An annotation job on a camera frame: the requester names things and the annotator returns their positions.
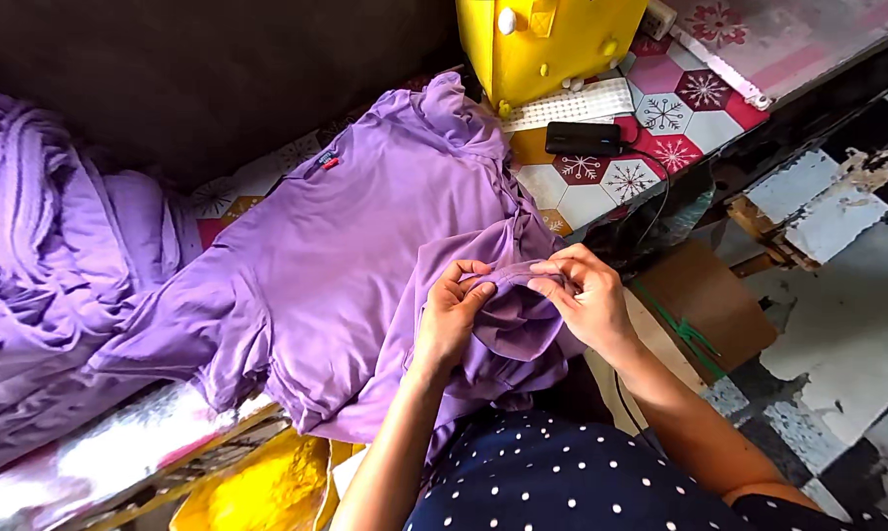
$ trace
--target shirt sleeve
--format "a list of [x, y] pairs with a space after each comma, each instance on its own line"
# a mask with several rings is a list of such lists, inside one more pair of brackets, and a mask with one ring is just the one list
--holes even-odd
[[888, 517], [878, 510], [862, 513], [857, 524], [847, 524], [794, 501], [764, 494], [747, 494], [732, 509], [760, 531], [888, 531]]

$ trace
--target green string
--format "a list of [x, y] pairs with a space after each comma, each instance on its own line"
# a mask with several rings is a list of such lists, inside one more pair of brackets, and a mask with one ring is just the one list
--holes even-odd
[[680, 320], [679, 323], [674, 320], [670, 312], [668, 312], [666, 308], [661, 306], [660, 303], [657, 302], [657, 300], [650, 294], [650, 292], [647, 291], [647, 288], [644, 287], [644, 284], [640, 284], [637, 279], [634, 281], [634, 287], [640, 295], [643, 295], [644, 298], [646, 298], [648, 302], [653, 305], [653, 308], [657, 310], [657, 312], [660, 314], [661, 317], [663, 317], [665, 321], [667, 321], [667, 324], [669, 324], [671, 328], [674, 329], [674, 332], [676, 332], [676, 334], [679, 335], [681, 339], [683, 339], [684, 343], [686, 343], [689, 349], [693, 351], [693, 353], [696, 355], [696, 358], [700, 360], [700, 362], [703, 363], [703, 365], [706, 366], [706, 368], [710, 372], [712, 372], [714, 376], [716, 376], [717, 380], [726, 375], [726, 373], [723, 372], [722, 369], [719, 368], [719, 366], [717, 366], [713, 362], [713, 360], [710, 359], [710, 356], [707, 356], [692, 341], [693, 339], [696, 339], [700, 342], [700, 344], [706, 346], [707, 349], [710, 349], [710, 353], [715, 354], [717, 357], [722, 357], [722, 354], [720, 354], [716, 351], [715, 348], [713, 348], [710, 342], [707, 341], [707, 339], [700, 333], [700, 331], [690, 326], [689, 323], [686, 322], [686, 318]]

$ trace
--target black power bank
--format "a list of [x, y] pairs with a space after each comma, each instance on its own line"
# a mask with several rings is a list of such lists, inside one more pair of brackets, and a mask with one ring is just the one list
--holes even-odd
[[546, 153], [583, 157], [616, 157], [622, 153], [621, 126], [549, 122]]

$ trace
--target woman's right hand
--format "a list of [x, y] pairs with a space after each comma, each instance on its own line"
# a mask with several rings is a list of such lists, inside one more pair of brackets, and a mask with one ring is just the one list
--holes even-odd
[[601, 354], [610, 356], [633, 351], [640, 345], [638, 334], [627, 316], [621, 278], [587, 247], [566, 247], [548, 260], [533, 264], [534, 273], [561, 274], [576, 288], [574, 294], [548, 278], [532, 279], [527, 286], [552, 301], [568, 330]]

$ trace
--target forearm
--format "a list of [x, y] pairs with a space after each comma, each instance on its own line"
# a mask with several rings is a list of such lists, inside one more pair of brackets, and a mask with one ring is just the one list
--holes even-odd
[[405, 373], [331, 529], [402, 529], [417, 498], [447, 376], [430, 368], [413, 367]]
[[619, 347], [612, 366], [634, 396], [665, 452], [701, 487], [731, 502], [750, 487], [813, 506], [752, 442], [720, 416], [639, 341]]

